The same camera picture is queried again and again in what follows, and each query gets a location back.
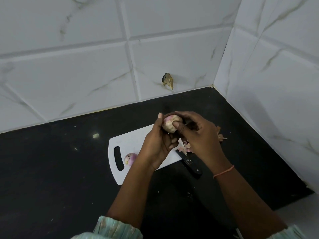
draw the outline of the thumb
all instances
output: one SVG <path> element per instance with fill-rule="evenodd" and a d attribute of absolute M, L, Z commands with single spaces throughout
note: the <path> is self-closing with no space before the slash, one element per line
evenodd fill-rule
<path fill-rule="evenodd" d="M 160 130 L 163 123 L 163 114 L 159 113 L 157 120 L 155 121 L 152 130 Z"/>
<path fill-rule="evenodd" d="M 186 139 L 191 142 L 195 136 L 196 132 L 190 130 L 185 124 L 178 122 L 178 121 L 173 121 L 173 126 L 184 136 Z"/>

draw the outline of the cutting board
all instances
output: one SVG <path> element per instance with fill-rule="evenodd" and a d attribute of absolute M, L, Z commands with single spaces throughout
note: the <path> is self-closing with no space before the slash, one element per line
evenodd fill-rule
<path fill-rule="evenodd" d="M 113 177 L 118 185 L 121 185 L 130 170 L 130 166 L 125 164 L 124 158 L 129 153 L 138 154 L 143 145 L 145 136 L 151 131 L 152 125 L 142 127 L 140 129 L 124 133 L 122 135 L 113 137 L 108 143 L 108 161 L 110 163 L 110 168 L 113 174 Z M 121 158 L 124 164 L 124 169 L 119 171 L 117 169 L 114 157 L 114 148 L 119 146 L 121 151 Z M 178 154 L 175 152 L 176 148 L 172 149 L 166 159 L 163 161 L 161 166 L 158 169 L 161 169 L 167 165 L 170 165 L 174 162 L 181 160 Z"/>

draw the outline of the black countertop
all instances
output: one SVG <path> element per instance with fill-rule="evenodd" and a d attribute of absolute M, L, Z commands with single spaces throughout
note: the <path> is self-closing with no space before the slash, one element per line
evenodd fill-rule
<path fill-rule="evenodd" d="M 195 111 L 221 127 L 227 158 L 272 209 L 312 193 L 215 89 L 203 88 L 0 134 L 0 238 L 92 231 L 120 189 L 107 159 L 109 139 L 175 110 Z M 145 238 L 199 236 L 212 231 L 215 219 L 235 228 L 213 175 L 197 163 L 199 179 L 182 161 L 154 173 Z"/>

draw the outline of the onion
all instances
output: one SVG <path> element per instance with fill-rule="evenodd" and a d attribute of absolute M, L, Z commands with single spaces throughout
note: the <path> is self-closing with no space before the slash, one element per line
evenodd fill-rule
<path fill-rule="evenodd" d="M 135 159 L 136 159 L 137 156 L 138 156 L 138 155 L 135 154 L 135 153 L 129 153 L 129 154 L 127 154 L 127 155 L 125 156 L 124 162 L 125 162 L 127 165 L 132 166 L 132 164 L 134 163 L 134 161 L 135 161 Z"/>
<path fill-rule="evenodd" d="M 166 132 L 174 133 L 177 129 L 173 126 L 173 121 L 183 122 L 183 119 L 177 115 L 170 115 L 164 119 L 162 128 Z"/>

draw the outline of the light green sleeve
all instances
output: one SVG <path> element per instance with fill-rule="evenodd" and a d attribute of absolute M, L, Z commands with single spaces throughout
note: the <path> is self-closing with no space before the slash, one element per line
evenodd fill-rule
<path fill-rule="evenodd" d="M 282 230 L 276 234 L 273 234 L 267 239 L 307 239 L 301 230 L 296 226 L 290 226 L 288 229 Z"/>
<path fill-rule="evenodd" d="M 93 233 L 85 232 L 72 239 L 142 239 L 140 230 L 112 218 L 100 216 Z"/>

